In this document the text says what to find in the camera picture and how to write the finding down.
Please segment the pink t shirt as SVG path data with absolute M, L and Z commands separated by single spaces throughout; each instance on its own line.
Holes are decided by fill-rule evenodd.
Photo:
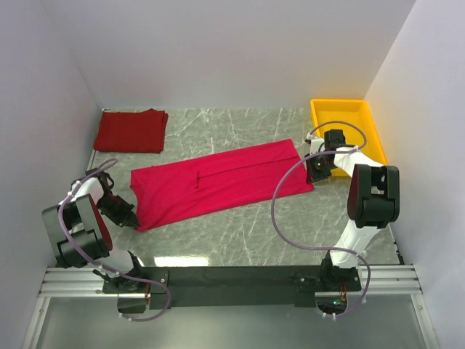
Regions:
M 313 191 L 292 140 L 135 169 L 138 231 Z

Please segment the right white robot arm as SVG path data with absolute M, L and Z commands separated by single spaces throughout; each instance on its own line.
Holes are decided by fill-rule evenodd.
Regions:
M 400 170 L 367 157 L 346 143 L 341 129 L 324 133 L 323 149 L 305 161 L 306 182 L 313 184 L 341 169 L 351 178 L 347 198 L 348 223 L 334 249 L 322 260 L 319 282 L 328 290 L 357 280 L 359 256 L 371 239 L 400 213 Z

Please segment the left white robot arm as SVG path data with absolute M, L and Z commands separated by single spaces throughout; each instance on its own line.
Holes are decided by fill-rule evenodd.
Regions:
M 134 205 L 113 194 L 114 181 L 106 172 L 90 177 L 86 182 L 81 179 L 72 183 L 74 197 L 45 209 L 41 213 L 46 233 L 57 265 L 61 268 L 82 268 L 88 265 L 71 242 L 65 231 L 73 238 L 89 257 L 102 262 L 117 271 L 105 271 L 102 276 L 110 280 L 119 276 L 119 283 L 128 292 L 141 290 L 145 283 L 145 274 L 136 256 L 113 246 L 109 230 L 103 220 L 108 218 L 119 227 L 137 228 L 140 226 Z

